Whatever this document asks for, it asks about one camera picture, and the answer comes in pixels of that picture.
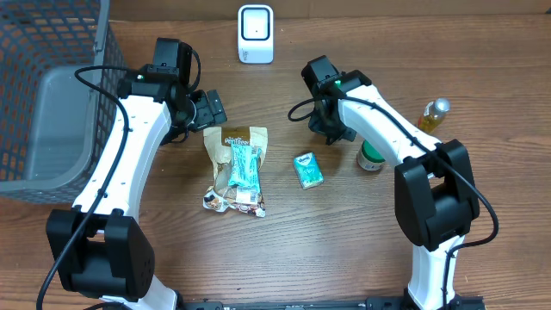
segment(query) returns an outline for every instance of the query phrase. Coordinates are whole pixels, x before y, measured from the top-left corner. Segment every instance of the wooden table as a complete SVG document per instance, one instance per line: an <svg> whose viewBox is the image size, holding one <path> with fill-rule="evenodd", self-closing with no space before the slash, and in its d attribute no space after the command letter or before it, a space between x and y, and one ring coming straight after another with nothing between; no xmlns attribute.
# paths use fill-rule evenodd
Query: wooden table
<svg viewBox="0 0 551 310"><path fill-rule="evenodd" d="M494 205L498 238L462 250L455 287L484 295L488 309L549 309L551 296L551 19L548 15L286 20L275 24L272 65L238 62L235 21L113 22L127 63L152 61L158 36L201 55L201 88L220 93L226 126L261 126L269 150L261 171L267 216L203 209L213 182L201 134L158 150L141 201L140 225L156 274L187 301L322 301L400 295L412 245L393 211L393 171L356 164L362 139L325 146L288 110L307 99L300 78L322 54L359 69L406 119L431 100L452 102L435 131L469 150L478 188ZM312 151L325 176L302 190L292 158ZM0 200L0 308L30 309L53 262L46 218L58 206ZM487 212L467 240L491 231ZM56 277L46 308L96 303L65 292Z"/></svg>

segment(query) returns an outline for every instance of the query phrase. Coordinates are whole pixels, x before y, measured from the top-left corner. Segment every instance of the gray bin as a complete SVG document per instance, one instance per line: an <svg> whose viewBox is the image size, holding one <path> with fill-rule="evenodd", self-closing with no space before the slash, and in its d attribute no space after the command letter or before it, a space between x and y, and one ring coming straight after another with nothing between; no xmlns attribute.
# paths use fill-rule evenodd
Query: gray bin
<svg viewBox="0 0 551 310"><path fill-rule="evenodd" d="M108 15L108 0L0 2L0 195L72 202L90 179L116 106L74 71L125 65ZM115 94L122 75L83 77Z"/></svg>

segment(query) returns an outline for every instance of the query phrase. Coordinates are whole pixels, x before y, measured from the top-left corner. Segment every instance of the green lid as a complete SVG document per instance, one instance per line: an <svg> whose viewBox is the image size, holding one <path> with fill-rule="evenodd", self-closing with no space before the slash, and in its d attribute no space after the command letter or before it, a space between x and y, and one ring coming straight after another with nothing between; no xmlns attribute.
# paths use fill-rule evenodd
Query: green lid
<svg viewBox="0 0 551 310"><path fill-rule="evenodd" d="M385 159L367 141L363 141L362 155L373 163L384 163Z"/></svg>

